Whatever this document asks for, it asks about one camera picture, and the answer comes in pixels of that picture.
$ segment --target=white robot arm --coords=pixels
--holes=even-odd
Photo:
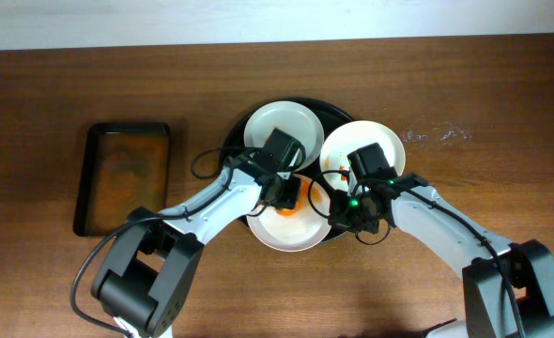
[[[268,142],[264,154],[278,154],[271,144],[279,149],[288,144],[284,140]],[[171,336],[171,324],[187,298],[204,246],[259,202],[295,206],[300,182],[291,177],[285,184],[277,173],[297,150],[288,146],[273,166],[262,156],[239,156],[235,165],[224,167],[212,184],[187,202],[159,214],[140,208],[130,215],[128,222],[135,225],[116,238],[91,288],[123,333],[133,338]],[[554,337],[554,262],[546,247],[536,241],[517,245],[488,232],[446,203],[422,178],[398,177],[393,168],[386,168],[380,150],[375,144],[348,156],[351,189],[336,191],[331,198],[329,223],[355,233],[375,233],[379,220],[385,220],[424,243],[462,278],[467,321],[441,326],[426,337],[517,337],[517,323],[525,324],[527,337]],[[356,194],[356,186],[369,192],[363,188]],[[163,258],[161,271],[137,260],[138,251]],[[512,276],[515,287],[528,288],[526,300],[517,305],[504,292],[502,271]]]

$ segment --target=orange sauce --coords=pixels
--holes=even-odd
[[[298,211],[302,210],[302,207],[308,205],[309,186],[310,186],[310,182],[302,180],[300,183],[300,195],[298,196],[298,202],[296,202],[296,207],[294,207],[293,210],[290,210],[290,209],[277,210],[277,214],[284,217],[290,217],[295,215]],[[319,192],[318,188],[316,188],[315,185],[313,185],[313,190],[311,191],[311,197],[313,198],[313,203],[315,204],[323,200],[323,196],[321,196],[321,192]]]
[[[344,165],[340,165],[340,171],[343,170],[346,170],[346,168],[344,167]],[[343,181],[348,181],[348,179],[344,175],[340,175],[340,177],[340,179],[342,179]]]

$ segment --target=black tray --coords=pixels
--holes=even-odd
[[[301,105],[306,106],[311,111],[313,111],[316,117],[318,117],[319,121],[321,121],[321,125],[323,126],[323,131],[325,134],[325,139],[327,139],[327,137],[337,128],[345,125],[348,122],[354,121],[354,118],[350,116],[348,113],[346,113],[345,111],[322,100],[306,99],[306,98],[286,98],[281,100],[288,100],[288,101],[299,103]],[[229,135],[225,139],[223,146],[244,146],[243,132],[246,127],[246,123],[248,123],[248,119],[250,119],[250,116],[256,111],[256,109],[253,109],[249,114],[243,117],[236,124],[236,126],[229,132]],[[238,155],[238,152],[234,150],[222,151],[219,157],[220,163],[223,163],[228,155],[236,156]],[[312,177],[315,177],[320,172],[321,172],[321,166],[319,164],[319,159],[316,159],[309,166],[297,172],[297,174],[301,174],[303,176],[312,178]],[[327,192],[329,196],[333,194],[333,188],[327,183],[327,181],[323,177],[317,180],[316,183],[320,184],[321,187],[325,189],[325,192]],[[244,225],[249,227],[248,221],[246,220],[245,216],[239,217],[239,220]],[[323,238],[322,242],[326,242],[326,241],[338,238],[342,236],[344,233],[345,233],[344,230],[332,229],[327,234],[327,236]]]

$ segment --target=wood grain surface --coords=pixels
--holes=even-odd
[[[554,254],[554,35],[0,52],[0,337],[117,337],[69,307],[99,241],[71,229],[93,122],[171,126],[174,205],[208,184],[189,173],[197,153],[286,96],[389,126],[406,172]],[[99,264],[78,302],[108,319],[88,293]],[[455,317],[461,281],[400,231],[376,247],[345,235],[292,254],[233,223],[209,243],[175,336],[400,336]]]

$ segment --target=white bowl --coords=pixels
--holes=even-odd
[[[350,170],[348,154],[360,147],[377,142],[396,174],[405,169],[406,154],[402,142],[395,132],[373,121],[354,121],[333,131],[321,149],[319,163],[321,171]],[[339,174],[326,174],[325,180],[334,189],[347,191],[348,182]]]
[[[313,111],[291,101],[266,104],[258,108],[246,123],[243,132],[244,145],[264,146],[275,128],[287,132],[304,146],[306,161],[298,170],[304,169],[318,158],[323,147],[324,131],[321,121]]]
[[[294,174],[302,180],[300,203],[295,210],[277,210],[268,207],[260,216],[248,216],[248,224],[254,235],[267,246],[283,252],[307,250],[320,243],[330,232],[327,219],[319,216],[308,203],[308,185],[311,179]],[[329,214],[330,197],[318,183],[313,184],[313,203],[323,214]]]

